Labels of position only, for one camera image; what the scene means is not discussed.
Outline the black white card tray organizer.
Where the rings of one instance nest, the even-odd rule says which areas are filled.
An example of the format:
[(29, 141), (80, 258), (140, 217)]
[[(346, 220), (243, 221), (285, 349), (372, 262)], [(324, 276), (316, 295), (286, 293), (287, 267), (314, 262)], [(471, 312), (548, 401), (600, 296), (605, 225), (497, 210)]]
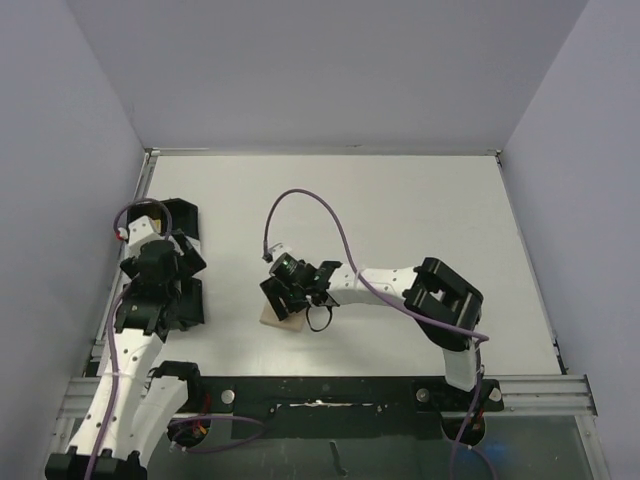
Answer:
[[(128, 224), (140, 216), (162, 220), (162, 239), (139, 250), (127, 245)], [(162, 340), (171, 330), (187, 331), (204, 322), (203, 283), (194, 276), (180, 276), (178, 247), (171, 236), (184, 233), (200, 253), (198, 207), (186, 200), (142, 199), (126, 209), (126, 225), (114, 227), (127, 245), (121, 271), (131, 280), (116, 312), (115, 329), (141, 329)]]

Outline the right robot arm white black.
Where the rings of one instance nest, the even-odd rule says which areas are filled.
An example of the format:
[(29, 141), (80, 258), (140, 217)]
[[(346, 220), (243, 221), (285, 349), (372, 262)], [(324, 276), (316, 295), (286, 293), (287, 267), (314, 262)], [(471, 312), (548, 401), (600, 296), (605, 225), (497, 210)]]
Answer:
[(484, 297), (439, 259), (427, 257), (416, 267), (358, 271), (339, 261), (315, 267), (284, 253), (260, 288), (280, 321), (314, 307), (332, 312), (347, 305), (384, 306), (406, 314), (443, 352), (448, 402), (466, 409), (481, 396), (478, 347), (484, 338), (475, 328)]

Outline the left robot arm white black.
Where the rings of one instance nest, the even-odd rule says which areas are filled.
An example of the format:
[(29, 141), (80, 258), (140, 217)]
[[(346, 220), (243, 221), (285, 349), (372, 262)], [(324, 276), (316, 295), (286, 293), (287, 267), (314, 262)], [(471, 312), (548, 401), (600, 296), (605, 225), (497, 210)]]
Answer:
[(49, 456), (48, 479), (145, 479), (160, 437), (179, 411), (198, 409), (204, 387), (196, 364), (154, 361), (171, 330), (201, 317), (206, 263), (191, 239), (175, 230), (146, 240), (126, 258), (130, 278), (110, 307), (109, 363), (66, 450)]

